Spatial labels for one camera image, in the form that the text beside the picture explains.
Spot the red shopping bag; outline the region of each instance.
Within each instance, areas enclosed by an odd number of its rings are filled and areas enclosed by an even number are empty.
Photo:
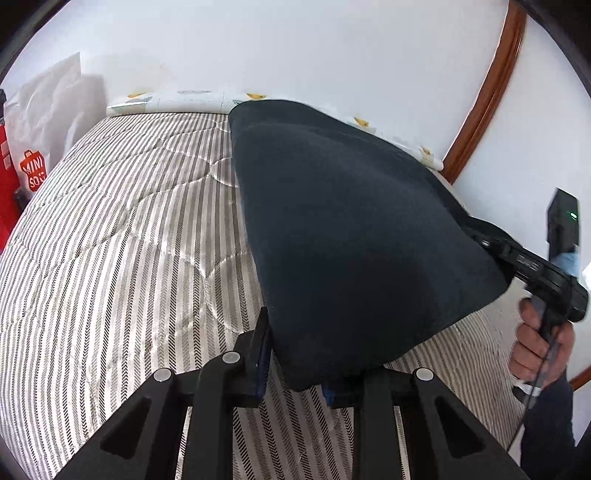
[[[2,164],[0,164],[0,252],[2,252],[18,220],[19,210],[13,195],[19,185],[17,172],[12,166],[12,160],[8,152],[6,131],[1,122],[0,151],[2,152]]]

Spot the finger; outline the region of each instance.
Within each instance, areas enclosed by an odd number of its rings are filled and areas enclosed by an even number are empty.
[[[513,346],[511,358],[534,372],[537,372],[542,366],[542,359],[519,342]]]
[[[556,341],[560,343],[560,345],[563,345],[565,348],[568,348],[569,352],[573,350],[574,328],[572,323],[566,322],[563,326],[560,327],[560,331],[558,333],[558,337],[556,337]]]
[[[554,361],[554,364],[550,369],[548,378],[544,382],[544,386],[551,384],[560,378],[560,376],[566,370],[566,365],[569,362],[569,357],[570,354],[567,353],[563,348],[560,348],[558,354],[556,355],[556,360]]]
[[[532,327],[522,323],[517,327],[515,336],[519,343],[523,344],[540,358],[546,356],[546,352],[549,348],[548,342],[546,342]]]
[[[563,345],[560,344],[560,348],[556,354],[556,359],[554,360],[554,364],[552,365],[551,373],[552,376],[558,378],[564,370],[566,370],[566,366],[569,363],[570,355],[573,351],[572,345]]]
[[[526,325],[529,325],[534,330],[539,330],[542,325],[542,320],[531,304],[531,299],[521,299],[519,301],[519,315]]]
[[[535,380],[535,372],[527,367],[517,363],[515,360],[511,360],[509,363],[509,372],[515,375],[517,378],[522,379],[524,382],[533,382]]]

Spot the silver screw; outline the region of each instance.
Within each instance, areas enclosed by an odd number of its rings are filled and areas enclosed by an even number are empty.
[[[423,380],[424,382],[433,380],[433,372],[431,372],[428,368],[419,368],[417,370],[416,376],[419,380]]]
[[[154,372],[156,382],[166,382],[173,374],[168,368],[159,368]]]
[[[227,352],[223,354],[222,360],[227,364],[235,364],[240,360],[240,354],[238,352]]]

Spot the striped mattress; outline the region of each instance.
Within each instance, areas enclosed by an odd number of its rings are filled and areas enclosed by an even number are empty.
[[[517,289],[389,365],[433,369],[503,445],[521,414],[506,366]],[[153,371],[230,350],[262,305],[227,116],[105,119],[0,258],[0,436],[31,479],[52,478]],[[274,361],[233,426],[235,479],[350,478],[352,411],[289,391]]]

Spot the mattress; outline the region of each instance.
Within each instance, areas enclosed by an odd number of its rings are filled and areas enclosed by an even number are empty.
[[[433,369],[503,445],[521,414],[505,298],[388,365]],[[0,436],[32,479],[52,478],[153,371],[230,350],[263,304],[227,116],[103,120],[0,257]],[[235,479],[350,478],[352,410],[286,389],[274,360],[260,408],[233,426]]]

